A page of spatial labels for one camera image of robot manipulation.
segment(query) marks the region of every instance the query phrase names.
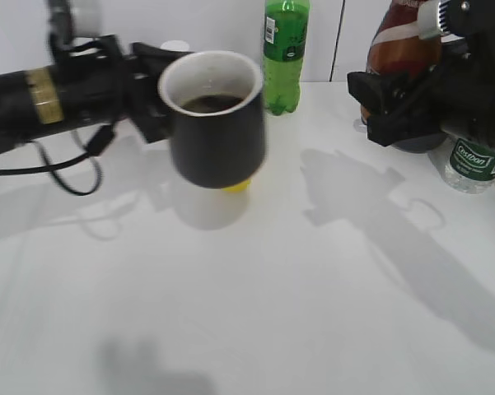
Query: yellow cup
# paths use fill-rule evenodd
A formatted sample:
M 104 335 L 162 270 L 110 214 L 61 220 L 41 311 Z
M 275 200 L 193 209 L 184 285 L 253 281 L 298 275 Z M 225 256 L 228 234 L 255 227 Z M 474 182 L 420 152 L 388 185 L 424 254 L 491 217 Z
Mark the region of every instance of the yellow cup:
M 251 180 L 248 179 L 247 181 L 244 181 L 241 184 L 235 185 L 234 187 L 229 187 L 223 189 L 225 192 L 229 193 L 241 193 L 247 190 L 247 188 L 250 186 Z

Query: black cup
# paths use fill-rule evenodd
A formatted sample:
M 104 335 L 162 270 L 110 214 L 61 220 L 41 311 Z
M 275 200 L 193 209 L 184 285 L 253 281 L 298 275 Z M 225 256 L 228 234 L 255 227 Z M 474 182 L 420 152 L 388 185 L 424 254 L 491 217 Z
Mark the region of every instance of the black cup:
M 228 188 L 250 179 L 266 155 L 260 67 L 239 53 L 192 53 L 161 75 L 159 95 L 170 107 L 170 150 L 175 167 L 204 188 Z M 190 101 L 228 95 L 242 101 L 220 112 L 184 109 Z

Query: green plastic bottle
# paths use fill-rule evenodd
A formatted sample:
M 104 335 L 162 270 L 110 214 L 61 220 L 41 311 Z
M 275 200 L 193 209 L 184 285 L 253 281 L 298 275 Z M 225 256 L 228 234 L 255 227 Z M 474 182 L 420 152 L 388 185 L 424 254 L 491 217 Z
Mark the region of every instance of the green plastic bottle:
M 265 107 L 292 113 L 300 101 L 310 0 L 267 0 L 265 7 Z

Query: coffee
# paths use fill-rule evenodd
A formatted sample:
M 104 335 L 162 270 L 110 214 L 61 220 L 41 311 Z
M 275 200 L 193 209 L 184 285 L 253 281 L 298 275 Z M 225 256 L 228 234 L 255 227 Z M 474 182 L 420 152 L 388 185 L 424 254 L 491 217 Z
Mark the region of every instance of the coffee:
M 231 95 L 208 95 L 191 100 L 183 109 L 191 113 L 213 114 L 236 107 L 243 99 Z

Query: water bottle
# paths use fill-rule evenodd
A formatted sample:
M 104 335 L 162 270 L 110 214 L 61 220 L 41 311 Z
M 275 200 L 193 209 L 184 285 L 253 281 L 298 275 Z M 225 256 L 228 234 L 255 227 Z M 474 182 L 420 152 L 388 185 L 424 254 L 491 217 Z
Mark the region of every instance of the water bottle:
M 451 144 L 454 148 L 443 173 L 447 184 L 471 194 L 482 193 L 494 184 L 495 151 L 462 138 Z

